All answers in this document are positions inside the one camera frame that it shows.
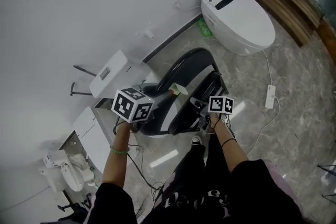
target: black bracelet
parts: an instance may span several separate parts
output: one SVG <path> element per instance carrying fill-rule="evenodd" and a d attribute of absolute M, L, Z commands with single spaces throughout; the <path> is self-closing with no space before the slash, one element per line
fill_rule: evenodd
<path fill-rule="evenodd" d="M 223 146 L 224 146 L 227 142 L 229 142 L 230 140 L 235 140 L 235 139 L 234 139 L 234 138 L 230 138 L 230 139 L 226 140 L 226 141 L 222 144 L 222 148 L 223 148 Z"/>
<path fill-rule="evenodd" d="M 218 123 L 221 119 L 222 119 L 222 114 L 220 113 L 220 114 L 219 114 L 219 119 L 218 119 L 218 121 L 215 123 L 215 125 L 214 125 L 213 127 L 211 127 L 211 124 L 210 124 L 210 127 L 211 127 L 212 129 L 215 129 L 217 123 Z"/>

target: white cable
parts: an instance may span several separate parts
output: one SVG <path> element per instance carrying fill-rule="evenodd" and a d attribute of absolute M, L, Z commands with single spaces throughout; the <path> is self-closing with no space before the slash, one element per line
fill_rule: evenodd
<path fill-rule="evenodd" d="M 269 72 L 269 78 L 271 79 L 271 85 L 273 85 L 273 82 L 272 82 L 272 76 L 271 76 L 271 69 L 269 68 L 268 57 L 267 57 L 267 54 L 265 53 L 265 51 L 263 51 L 263 53 L 264 53 L 264 55 L 266 56 L 267 66 L 268 66 L 268 72 Z"/>
<path fill-rule="evenodd" d="M 190 9 L 187 9 L 187 8 L 181 8 L 181 7 L 177 7 L 178 9 L 182 10 L 183 12 L 191 12 L 193 11 L 194 9 L 197 9 L 197 8 L 200 8 L 201 6 L 196 6 L 196 7 L 193 7 L 193 8 L 190 8 Z"/>
<path fill-rule="evenodd" d="M 271 76 L 271 69 L 270 69 L 270 67 L 269 67 L 269 62 L 268 62 L 268 57 L 267 57 L 267 54 L 263 51 L 263 53 L 264 53 L 264 55 L 266 56 L 266 60 L 267 60 L 267 67 L 268 67 L 268 72 L 269 72 L 269 77 L 270 77 L 270 79 L 271 79 L 271 85 L 273 85 L 273 82 L 272 82 L 272 76 Z M 259 132 L 259 134 L 258 134 L 258 136 L 257 136 L 257 139 L 256 139 L 256 141 L 254 142 L 254 145 L 253 145 L 253 147 L 251 148 L 251 150 L 246 154 L 247 156 L 248 156 L 248 154 L 250 154 L 251 153 L 251 151 L 255 148 L 255 146 L 256 146 L 256 144 L 257 144 L 257 142 L 258 142 L 258 140 L 259 140 L 259 137 L 260 137 L 260 134 L 261 134 L 261 132 L 263 131 L 263 129 L 265 129 L 267 126 L 269 126 L 278 116 L 279 116 L 279 114 L 280 114 L 280 102 L 279 102 L 279 99 L 275 96 L 275 99 L 277 100 L 277 102 L 278 102 L 278 105 L 279 105 L 279 111 L 278 111 L 278 114 L 273 118 L 273 120 L 271 120 L 268 124 L 266 124 L 264 127 L 262 127 L 261 128 L 261 130 L 260 130 L 260 132 Z"/>
<path fill-rule="evenodd" d="M 22 202 L 19 202 L 18 204 L 15 204 L 15 205 L 13 205 L 13 206 L 10 206 L 10 207 L 8 207 L 8 208 L 6 208 L 6 209 L 1 210 L 1 211 L 0 211 L 0 214 L 3 213 L 4 211 L 8 211 L 8 210 L 10 210 L 10 209 L 12 209 L 12 208 L 14 208 L 14 207 L 17 207 L 17 206 L 23 204 L 23 203 L 26 202 L 26 201 L 29 201 L 30 199 L 32 199 L 32 198 L 34 198 L 35 196 L 39 195 L 40 193 L 44 192 L 44 191 L 45 191 L 46 189 L 48 189 L 48 188 L 50 188 L 50 186 L 47 187 L 47 188 L 45 188 L 45 189 L 43 189 L 43 190 L 41 190 L 40 192 L 38 192 L 37 194 L 31 196 L 30 198 L 25 199 L 25 200 L 22 201 Z"/>
<path fill-rule="evenodd" d="M 279 99 L 275 96 L 275 99 L 278 101 L 278 105 L 279 105 L 279 111 L 278 111 L 278 114 L 273 118 L 273 120 L 271 120 L 267 125 L 265 125 L 264 127 L 262 127 L 261 128 L 261 130 L 260 130 L 260 132 L 259 132 L 259 134 L 258 134 L 258 136 L 257 136 L 257 139 L 256 139 L 256 141 L 254 142 L 254 145 L 253 145 L 253 147 L 251 148 L 251 150 L 246 154 L 247 156 L 248 156 L 248 154 L 250 154 L 251 153 L 251 151 L 255 148 L 255 146 L 256 146 L 256 144 L 257 144 L 257 142 L 258 142 L 258 140 L 259 140 L 259 137 L 260 137 L 260 134 L 261 134 L 261 132 L 263 131 L 263 129 L 265 129 L 267 126 L 269 126 L 278 116 L 279 116 L 279 114 L 280 114 L 280 102 L 279 102 Z"/>

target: metal bracket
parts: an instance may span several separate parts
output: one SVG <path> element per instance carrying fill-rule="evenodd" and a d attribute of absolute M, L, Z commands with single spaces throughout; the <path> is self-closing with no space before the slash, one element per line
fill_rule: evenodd
<path fill-rule="evenodd" d="M 70 89 L 70 96 L 74 95 L 74 94 L 78 94 L 78 95 L 92 95 L 92 93 L 86 93 L 86 92 L 74 92 L 73 88 L 75 86 L 75 82 L 71 85 L 71 89 Z"/>
<path fill-rule="evenodd" d="M 76 68 L 77 70 L 79 70 L 79 71 L 82 71 L 82 72 L 84 72 L 84 73 L 86 73 L 86 74 L 89 74 L 89 75 L 91 75 L 91 76 L 96 76 L 96 74 L 94 74 L 94 73 L 92 73 L 92 72 L 90 72 L 90 71 L 88 71 L 88 70 L 86 70 L 86 69 L 84 69 L 84 68 L 81 68 L 81 67 L 79 67 L 79 66 L 73 66 L 74 68 Z"/>

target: metal rod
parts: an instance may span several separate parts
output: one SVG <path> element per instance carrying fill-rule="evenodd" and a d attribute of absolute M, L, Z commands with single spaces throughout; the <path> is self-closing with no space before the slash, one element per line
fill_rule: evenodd
<path fill-rule="evenodd" d="M 92 95 L 92 93 L 86 93 L 86 92 L 74 92 L 73 88 L 75 86 L 75 83 L 72 83 L 71 85 L 71 89 L 70 89 L 70 96 L 73 96 L 74 94 L 78 94 L 78 95 Z"/>
<path fill-rule="evenodd" d="M 329 196 L 333 196 L 333 195 L 322 195 L 322 197 L 330 202 L 332 202 L 333 204 L 336 204 L 336 202 L 334 202 L 333 200 L 329 199 Z"/>
<path fill-rule="evenodd" d="M 91 95 L 92 96 L 92 93 L 86 93 L 86 92 L 72 92 L 71 96 L 73 94 L 78 94 L 78 95 Z"/>
<path fill-rule="evenodd" d="M 330 195 L 322 195 L 322 197 L 331 197 L 331 196 L 336 196 L 336 194 L 330 194 Z"/>
<path fill-rule="evenodd" d="M 89 74 L 89 75 L 91 75 L 91 76 L 96 76 L 96 74 L 93 74 L 92 72 L 90 72 L 90 71 L 88 71 L 88 70 L 86 70 L 86 69 L 84 69 L 84 68 L 81 68 L 81 67 L 79 67 L 79 66 L 73 66 L 74 68 L 76 68 L 76 69 L 78 69 L 79 71 L 82 71 L 82 72 L 84 72 L 84 73 L 86 73 L 86 74 Z"/>
<path fill-rule="evenodd" d="M 321 166 L 321 165 L 318 165 L 317 167 L 320 168 L 320 169 L 322 169 L 322 170 L 324 170 L 324 171 L 326 171 L 326 172 L 328 172 L 329 174 L 331 174 L 331 175 L 333 175 L 333 176 L 336 176 L 336 173 L 335 173 L 334 171 L 332 171 L 332 170 L 325 169 L 325 168 L 324 168 L 323 166 Z"/>

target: green bottle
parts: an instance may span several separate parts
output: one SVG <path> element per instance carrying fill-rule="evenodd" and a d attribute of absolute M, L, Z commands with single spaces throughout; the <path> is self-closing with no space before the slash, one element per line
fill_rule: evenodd
<path fill-rule="evenodd" d="M 197 24 L 198 24 L 198 27 L 200 28 L 203 36 L 205 36 L 205 37 L 212 36 L 212 33 L 211 33 L 209 27 L 206 25 L 204 19 L 202 19 L 202 18 L 199 19 Z"/>

